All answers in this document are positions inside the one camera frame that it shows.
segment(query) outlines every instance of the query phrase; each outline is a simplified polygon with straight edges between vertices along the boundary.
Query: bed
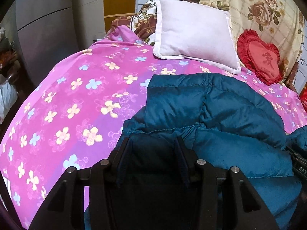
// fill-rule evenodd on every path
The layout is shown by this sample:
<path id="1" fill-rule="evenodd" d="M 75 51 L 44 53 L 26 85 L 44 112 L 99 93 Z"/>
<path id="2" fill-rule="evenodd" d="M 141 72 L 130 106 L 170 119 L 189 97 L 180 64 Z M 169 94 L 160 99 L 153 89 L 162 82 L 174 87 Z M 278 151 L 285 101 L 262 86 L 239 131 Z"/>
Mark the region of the bed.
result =
<path id="1" fill-rule="evenodd" d="M 0 146 L 0 169 L 24 227 L 67 167 L 91 167 L 108 157 L 124 120 L 146 104 L 154 74 L 220 73 L 270 101 L 286 133 L 307 125 L 298 95 L 283 84 L 267 86 L 244 66 L 234 75 L 195 60 L 157 59 L 151 41 L 145 44 L 127 25 L 59 62 L 12 120 Z"/>

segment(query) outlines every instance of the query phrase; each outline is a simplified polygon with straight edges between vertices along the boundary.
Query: white pillow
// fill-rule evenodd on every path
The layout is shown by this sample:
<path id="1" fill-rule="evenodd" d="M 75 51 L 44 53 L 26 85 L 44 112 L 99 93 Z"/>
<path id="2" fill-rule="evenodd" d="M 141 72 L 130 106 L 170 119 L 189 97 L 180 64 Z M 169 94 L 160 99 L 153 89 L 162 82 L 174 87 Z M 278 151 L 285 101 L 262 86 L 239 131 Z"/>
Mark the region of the white pillow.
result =
<path id="1" fill-rule="evenodd" d="M 161 59 L 193 59 L 239 74 L 241 67 L 229 25 L 230 14 L 206 5 L 155 0 L 156 41 Z"/>

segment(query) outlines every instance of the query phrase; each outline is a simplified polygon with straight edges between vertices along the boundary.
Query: heart-shaped cushion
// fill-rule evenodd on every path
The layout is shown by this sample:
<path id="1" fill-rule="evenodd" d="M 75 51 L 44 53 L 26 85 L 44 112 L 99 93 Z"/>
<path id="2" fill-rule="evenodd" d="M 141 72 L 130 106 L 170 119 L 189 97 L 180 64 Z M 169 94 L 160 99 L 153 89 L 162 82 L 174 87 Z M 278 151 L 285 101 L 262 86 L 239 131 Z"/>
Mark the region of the heart-shaped cushion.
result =
<path id="1" fill-rule="evenodd" d="M 245 30 L 239 36 L 237 51 L 242 63 L 266 85 L 282 80 L 278 68 L 280 55 L 277 47 L 262 41 L 255 30 Z"/>

